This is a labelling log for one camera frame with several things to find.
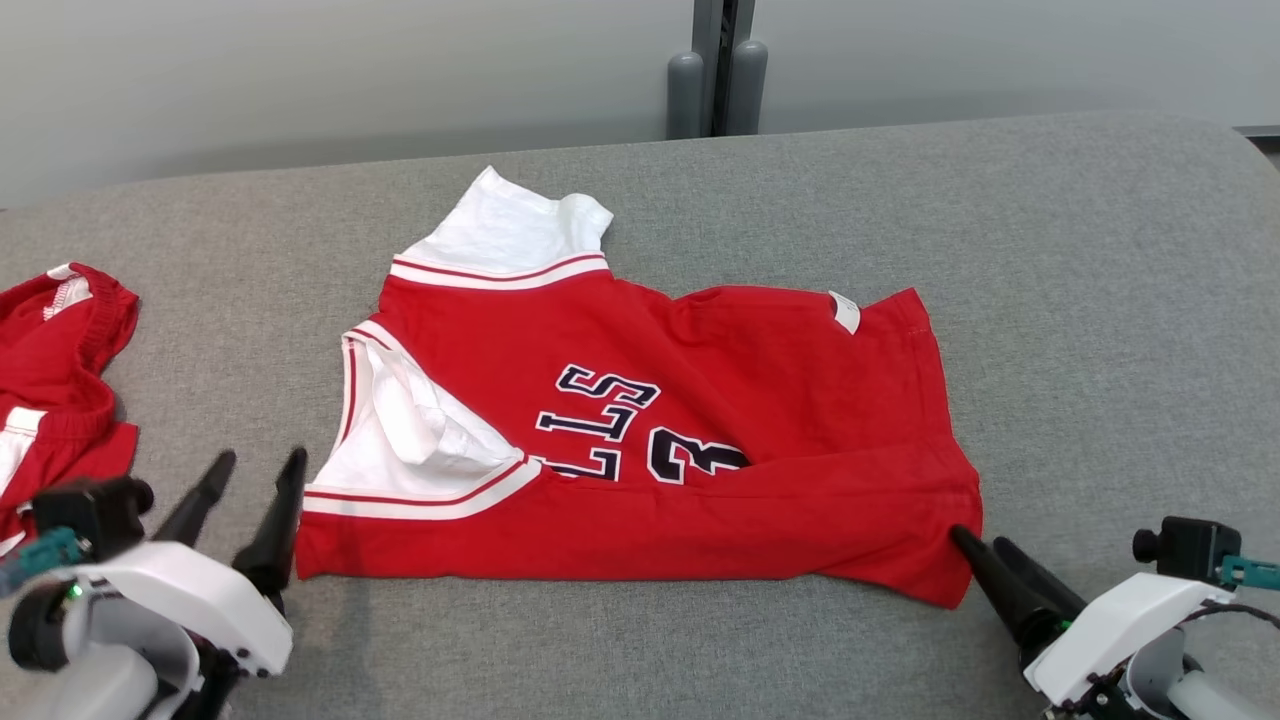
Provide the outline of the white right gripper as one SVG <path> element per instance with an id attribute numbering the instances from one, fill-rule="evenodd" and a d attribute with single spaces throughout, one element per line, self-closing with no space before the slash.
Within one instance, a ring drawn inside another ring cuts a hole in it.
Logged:
<path id="1" fill-rule="evenodd" d="M 1041 720 L 1236 720 L 1235 693 L 1187 666 L 1181 628 L 1233 592 L 1135 574 L 1087 605 L 1007 537 L 948 533 L 1016 647 L 1044 647 L 1074 620 L 1024 671 L 1048 702 Z"/>

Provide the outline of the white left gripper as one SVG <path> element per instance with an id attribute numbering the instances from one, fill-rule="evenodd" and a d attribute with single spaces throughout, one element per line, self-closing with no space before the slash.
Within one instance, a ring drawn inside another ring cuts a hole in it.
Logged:
<path id="1" fill-rule="evenodd" d="M 61 571 L 78 596 L 61 633 L 60 720 L 223 720 L 242 680 L 284 673 L 294 637 L 271 601 L 292 578 L 308 454 L 292 448 L 232 569 L 193 547 L 236 461 L 221 451 L 151 542 Z"/>

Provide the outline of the red white-striped shorts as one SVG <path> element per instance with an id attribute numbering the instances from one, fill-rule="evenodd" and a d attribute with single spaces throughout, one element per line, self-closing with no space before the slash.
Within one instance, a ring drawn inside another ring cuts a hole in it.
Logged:
<path id="1" fill-rule="evenodd" d="M 35 537 L 37 493 L 129 471 L 140 432 L 102 373 L 138 314 L 136 293 L 79 263 L 0 292 L 0 559 Z"/>

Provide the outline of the grey double partition post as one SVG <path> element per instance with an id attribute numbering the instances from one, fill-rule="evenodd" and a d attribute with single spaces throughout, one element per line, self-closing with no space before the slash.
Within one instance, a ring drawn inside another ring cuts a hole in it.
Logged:
<path id="1" fill-rule="evenodd" d="M 759 132 L 768 47 L 753 37 L 756 0 L 692 0 L 690 49 L 666 68 L 667 140 Z"/>

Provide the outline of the red white basketball jersey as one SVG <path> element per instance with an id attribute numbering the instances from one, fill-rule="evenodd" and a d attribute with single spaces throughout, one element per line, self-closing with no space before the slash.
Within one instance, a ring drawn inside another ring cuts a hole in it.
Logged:
<path id="1" fill-rule="evenodd" d="M 612 272 L 612 219 L 486 168 L 392 259 L 340 338 L 297 575 L 818 575 L 957 607 L 980 479 L 918 292 L 672 299 Z"/>

